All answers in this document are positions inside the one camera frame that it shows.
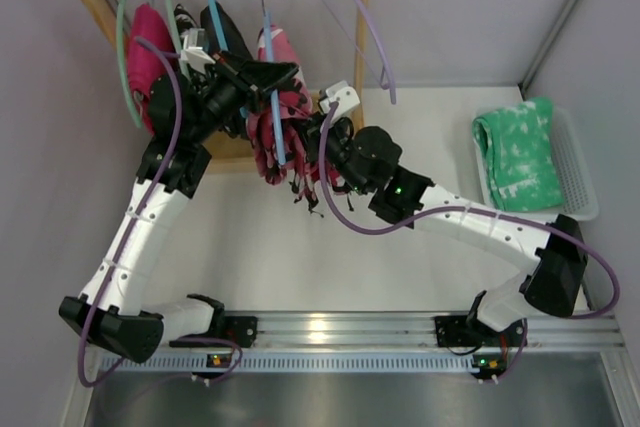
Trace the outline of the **pink floral trousers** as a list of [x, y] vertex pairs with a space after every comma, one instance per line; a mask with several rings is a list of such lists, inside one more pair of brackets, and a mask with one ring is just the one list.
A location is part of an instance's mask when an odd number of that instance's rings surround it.
[[262, 112], [248, 116], [246, 130], [257, 172], [271, 186], [289, 184], [294, 201], [305, 201], [308, 212], [314, 214], [319, 204], [315, 190], [319, 169], [316, 163], [307, 160], [299, 133], [299, 128], [312, 114], [312, 97], [302, 70], [278, 89], [278, 107], [285, 154], [283, 164], [278, 162], [271, 106], [267, 105]]

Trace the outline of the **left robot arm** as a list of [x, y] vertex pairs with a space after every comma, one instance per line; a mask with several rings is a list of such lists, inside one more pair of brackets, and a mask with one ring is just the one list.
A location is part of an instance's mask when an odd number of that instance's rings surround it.
[[154, 136], [143, 153], [121, 225], [94, 276], [59, 315], [84, 341], [143, 363], [159, 345], [215, 330], [222, 304], [190, 294], [148, 311], [143, 294], [173, 222], [194, 197], [211, 160], [206, 140], [241, 109], [261, 112], [292, 80], [293, 62], [219, 52], [194, 81], [168, 68], [148, 95]]

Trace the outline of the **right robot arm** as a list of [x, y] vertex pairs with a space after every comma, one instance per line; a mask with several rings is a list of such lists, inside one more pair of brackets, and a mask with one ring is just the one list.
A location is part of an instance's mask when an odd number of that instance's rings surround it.
[[475, 297], [465, 319], [472, 334], [501, 333], [531, 315], [573, 317], [587, 265], [575, 219], [523, 218], [489, 209], [402, 167], [401, 147], [382, 128], [354, 131], [351, 120], [341, 118], [323, 133], [324, 119], [316, 113], [297, 129], [309, 158], [324, 157], [348, 192], [369, 195], [378, 218], [444, 234], [517, 269]]

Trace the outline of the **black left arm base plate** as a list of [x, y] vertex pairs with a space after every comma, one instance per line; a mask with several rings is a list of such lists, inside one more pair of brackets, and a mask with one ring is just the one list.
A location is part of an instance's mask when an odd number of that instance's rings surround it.
[[257, 332], [258, 318], [255, 316], [221, 315], [213, 321], [211, 336], [249, 348], [254, 344]]

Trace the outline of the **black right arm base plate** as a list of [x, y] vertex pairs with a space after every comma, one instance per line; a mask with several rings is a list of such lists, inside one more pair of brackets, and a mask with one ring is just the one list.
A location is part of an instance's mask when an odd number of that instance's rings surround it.
[[524, 334], [522, 320], [512, 323], [501, 332], [467, 319], [466, 315], [444, 315], [434, 318], [436, 342], [440, 348], [475, 352], [485, 347], [518, 347]]

